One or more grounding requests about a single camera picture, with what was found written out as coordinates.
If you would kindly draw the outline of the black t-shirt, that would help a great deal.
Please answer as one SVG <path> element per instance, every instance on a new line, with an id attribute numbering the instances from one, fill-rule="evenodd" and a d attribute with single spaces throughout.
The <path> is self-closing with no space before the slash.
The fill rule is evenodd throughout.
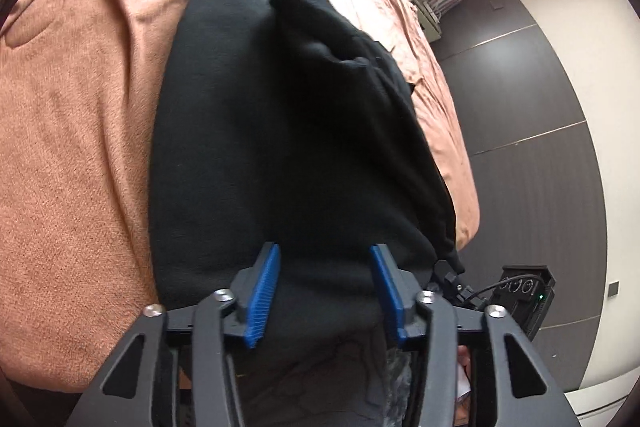
<path id="1" fill-rule="evenodd" d="M 198 303 L 278 244 L 266 335 L 235 360 L 251 426 L 381 426 L 388 349 L 370 248 L 426 284 L 456 216 L 408 82 L 329 0 L 189 0 L 152 135 L 154 277 Z"/>

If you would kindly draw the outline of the white bedside cabinet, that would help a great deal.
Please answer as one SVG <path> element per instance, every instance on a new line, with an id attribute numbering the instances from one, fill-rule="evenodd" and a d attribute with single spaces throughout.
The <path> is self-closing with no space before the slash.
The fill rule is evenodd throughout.
<path id="1" fill-rule="evenodd" d="M 442 38 L 442 28 L 431 8 L 421 0 L 409 0 L 409 2 L 416 9 L 416 17 L 426 40 L 432 43 Z"/>

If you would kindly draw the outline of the salmon pink bed blanket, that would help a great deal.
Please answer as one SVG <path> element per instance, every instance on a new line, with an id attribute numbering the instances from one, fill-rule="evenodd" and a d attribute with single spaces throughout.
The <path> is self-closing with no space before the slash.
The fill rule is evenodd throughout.
<path id="1" fill-rule="evenodd" d="M 330 0 L 393 55 L 456 210 L 480 204 L 454 101 L 408 0 Z M 1 29 L 1 370 L 80 392 L 155 297 L 148 165 L 188 0 L 18 0 Z"/>

